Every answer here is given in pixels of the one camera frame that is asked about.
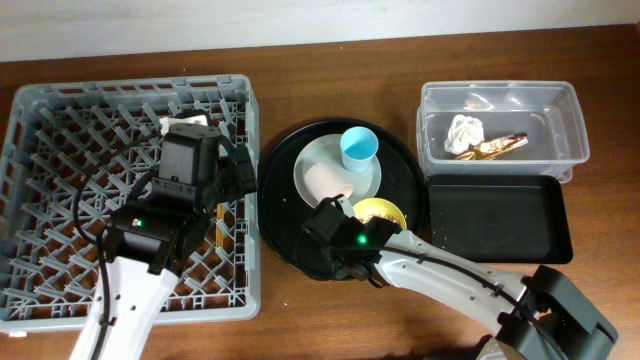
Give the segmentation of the yellow bowl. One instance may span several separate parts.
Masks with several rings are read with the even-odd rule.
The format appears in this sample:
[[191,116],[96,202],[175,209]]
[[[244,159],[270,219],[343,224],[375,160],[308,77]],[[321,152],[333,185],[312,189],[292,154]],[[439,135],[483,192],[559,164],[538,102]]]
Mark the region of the yellow bowl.
[[367,198],[353,206],[355,216],[359,219],[368,213],[386,213],[395,217],[402,229],[407,228],[406,217],[403,212],[392,202],[383,198]]

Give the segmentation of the wooden chopstick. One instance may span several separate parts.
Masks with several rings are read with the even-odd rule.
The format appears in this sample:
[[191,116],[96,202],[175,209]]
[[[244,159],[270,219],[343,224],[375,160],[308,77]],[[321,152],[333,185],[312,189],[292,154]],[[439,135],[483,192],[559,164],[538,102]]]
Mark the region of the wooden chopstick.
[[225,209],[221,204],[218,204],[216,207],[216,230],[215,230],[215,240],[216,240],[216,246],[218,248],[224,247],[225,233],[221,228],[221,225],[225,224],[224,219],[225,219]]

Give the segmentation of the white napkin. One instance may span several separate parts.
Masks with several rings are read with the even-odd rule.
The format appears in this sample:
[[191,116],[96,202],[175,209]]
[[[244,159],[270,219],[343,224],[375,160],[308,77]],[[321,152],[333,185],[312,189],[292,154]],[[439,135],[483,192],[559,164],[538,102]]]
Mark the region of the white napkin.
[[454,155],[460,155],[483,141],[483,122],[472,116],[458,114],[452,119],[447,131],[444,150]]

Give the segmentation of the brown gold coffee sachet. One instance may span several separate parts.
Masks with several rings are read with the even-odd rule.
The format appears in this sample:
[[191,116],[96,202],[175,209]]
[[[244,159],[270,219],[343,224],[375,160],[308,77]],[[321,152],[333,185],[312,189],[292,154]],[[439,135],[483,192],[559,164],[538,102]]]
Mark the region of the brown gold coffee sachet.
[[511,134],[471,147],[455,157],[456,160],[493,160],[528,143],[528,135],[524,132]]

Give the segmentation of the food scraps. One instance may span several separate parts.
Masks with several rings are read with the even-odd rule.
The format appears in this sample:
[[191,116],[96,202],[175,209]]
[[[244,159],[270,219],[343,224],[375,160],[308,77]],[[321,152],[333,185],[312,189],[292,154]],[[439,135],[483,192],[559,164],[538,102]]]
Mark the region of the food scraps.
[[398,221],[395,219],[394,216],[386,214],[386,213],[368,213],[368,214],[363,215],[362,217],[359,217],[359,220],[362,223],[366,224],[366,223],[370,222],[374,218],[381,218],[381,219],[385,219],[385,220],[391,221],[392,223],[398,224]]

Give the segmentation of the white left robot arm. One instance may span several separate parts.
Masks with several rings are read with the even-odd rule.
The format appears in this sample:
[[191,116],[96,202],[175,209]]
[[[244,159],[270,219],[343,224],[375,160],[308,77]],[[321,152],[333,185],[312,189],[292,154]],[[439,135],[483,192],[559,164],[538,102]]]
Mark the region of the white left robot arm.
[[160,160],[131,187],[93,243],[99,280],[74,359],[137,359],[212,214],[257,189],[247,147],[212,126],[158,132]]

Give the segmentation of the grey dishwasher rack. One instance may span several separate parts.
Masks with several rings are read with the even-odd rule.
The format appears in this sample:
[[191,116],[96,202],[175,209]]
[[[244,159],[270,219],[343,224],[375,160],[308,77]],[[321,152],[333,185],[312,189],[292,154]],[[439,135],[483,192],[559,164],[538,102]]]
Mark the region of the grey dishwasher rack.
[[4,333],[82,328],[98,281],[86,236],[159,161],[161,119],[192,110],[258,157],[259,106],[244,75],[36,84],[15,93],[1,151]]

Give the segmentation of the pink cup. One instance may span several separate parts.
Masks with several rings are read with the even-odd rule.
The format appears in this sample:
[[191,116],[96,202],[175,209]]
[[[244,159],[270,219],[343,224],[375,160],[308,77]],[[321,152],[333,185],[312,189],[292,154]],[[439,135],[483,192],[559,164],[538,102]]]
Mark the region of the pink cup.
[[315,200],[344,195],[349,198],[353,185],[347,183],[339,174],[325,163],[315,163],[304,174],[304,183]]

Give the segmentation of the black round tray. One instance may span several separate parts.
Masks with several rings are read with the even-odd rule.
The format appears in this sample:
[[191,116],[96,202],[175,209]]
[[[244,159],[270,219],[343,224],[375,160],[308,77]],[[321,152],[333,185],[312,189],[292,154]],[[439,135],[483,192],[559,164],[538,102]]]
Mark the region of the black round tray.
[[259,229],[276,254],[314,280],[329,280],[331,271],[318,244],[300,238],[301,225],[313,208],[295,188],[294,163],[311,141],[324,135],[341,134],[354,126],[372,130],[379,139],[377,156],[382,179],[377,195],[399,207],[414,233],[422,234],[427,226],[429,205],[422,169],[407,146],[391,132],[373,123],[349,118],[325,118],[292,130],[259,165]]

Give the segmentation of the white plate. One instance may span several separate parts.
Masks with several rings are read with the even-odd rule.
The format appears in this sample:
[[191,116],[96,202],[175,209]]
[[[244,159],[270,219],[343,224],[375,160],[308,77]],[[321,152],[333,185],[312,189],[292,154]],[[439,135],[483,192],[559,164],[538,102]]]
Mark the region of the white plate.
[[295,188],[304,202],[315,207],[321,195],[347,195],[355,204],[378,192],[382,170],[374,156],[362,172],[347,170],[342,163],[339,134],[321,136],[307,144],[294,163]]

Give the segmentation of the light blue cup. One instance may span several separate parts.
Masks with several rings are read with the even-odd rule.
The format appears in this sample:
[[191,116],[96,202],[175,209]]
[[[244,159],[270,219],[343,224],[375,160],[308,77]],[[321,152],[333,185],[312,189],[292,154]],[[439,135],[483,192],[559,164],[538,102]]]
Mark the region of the light blue cup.
[[363,172],[371,165],[379,141],[371,129],[356,126],[341,135],[339,145],[344,168],[351,172]]

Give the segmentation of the black rectangular tray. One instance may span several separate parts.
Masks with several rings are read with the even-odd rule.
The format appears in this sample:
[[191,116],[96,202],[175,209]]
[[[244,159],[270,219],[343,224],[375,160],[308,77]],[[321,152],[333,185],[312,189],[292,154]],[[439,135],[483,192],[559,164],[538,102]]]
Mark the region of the black rectangular tray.
[[567,264],[573,247],[560,182],[545,175],[435,175],[431,243],[478,263]]

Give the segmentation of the clear plastic bin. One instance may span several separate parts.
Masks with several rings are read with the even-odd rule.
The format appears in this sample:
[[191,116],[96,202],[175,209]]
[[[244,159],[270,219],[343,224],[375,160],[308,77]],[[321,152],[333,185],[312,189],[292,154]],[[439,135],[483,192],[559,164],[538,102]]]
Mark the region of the clear plastic bin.
[[[458,160],[444,143],[454,117],[483,124],[487,141],[518,133],[528,142],[494,160]],[[590,147],[574,87],[564,81],[442,81],[421,89],[417,112],[418,159],[427,177],[436,174],[548,175],[571,180]]]

